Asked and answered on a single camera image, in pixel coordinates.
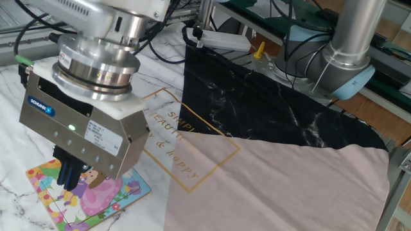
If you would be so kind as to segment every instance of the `blue label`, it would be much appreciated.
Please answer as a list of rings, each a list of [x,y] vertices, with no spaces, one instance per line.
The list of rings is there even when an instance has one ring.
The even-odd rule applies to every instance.
[[[28,97],[28,103],[51,117],[56,115],[56,112],[54,111],[54,109],[45,105],[43,102],[41,102],[40,100],[32,96]]]

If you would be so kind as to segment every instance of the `cartoon girl illustration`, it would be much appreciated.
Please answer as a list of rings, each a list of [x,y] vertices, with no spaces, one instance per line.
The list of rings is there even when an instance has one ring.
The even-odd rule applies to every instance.
[[[81,199],[87,188],[93,189],[101,184],[104,180],[105,175],[103,173],[97,172],[96,170],[90,170],[84,173],[80,177],[80,181],[78,182],[77,186],[70,192],[71,194],[67,197],[67,202],[65,202],[64,205],[69,205],[73,196],[77,196],[79,199]],[[66,190],[63,190],[61,195],[57,199],[63,199],[66,192]]]
[[[110,205],[122,185],[121,178],[113,180],[92,169],[83,174],[78,185],[70,192],[64,205],[69,205],[71,198],[77,196],[80,199],[84,213],[89,216],[96,215]],[[66,190],[62,191],[57,199],[63,199],[66,192]]]

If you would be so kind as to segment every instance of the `yellow connector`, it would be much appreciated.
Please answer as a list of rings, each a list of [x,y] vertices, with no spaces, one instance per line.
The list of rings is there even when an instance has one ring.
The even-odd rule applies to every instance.
[[[262,42],[258,48],[258,51],[254,53],[254,58],[260,59],[263,56],[265,42]]]

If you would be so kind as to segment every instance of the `green led light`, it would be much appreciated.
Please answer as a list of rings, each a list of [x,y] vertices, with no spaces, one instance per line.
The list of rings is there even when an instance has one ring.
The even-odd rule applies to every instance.
[[[69,125],[69,129],[72,130],[72,131],[75,131],[75,130],[76,130],[76,127],[75,127],[74,125],[70,124],[70,125]]]

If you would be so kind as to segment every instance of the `marble table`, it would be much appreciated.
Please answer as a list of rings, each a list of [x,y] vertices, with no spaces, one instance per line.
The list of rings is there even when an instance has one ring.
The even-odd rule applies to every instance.
[[[186,44],[181,24],[171,25],[152,42],[168,60],[184,58]],[[148,49],[138,54],[139,72],[133,76],[133,93],[144,97],[167,89],[181,99],[184,64],[161,62]],[[56,57],[36,62],[57,61]],[[56,230],[25,171],[51,159],[53,144],[19,123],[25,90],[20,84],[17,66],[0,67],[0,230]],[[170,177],[147,155],[134,167],[152,188],[152,192],[124,212],[99,224],[95,230],[163,230]]]

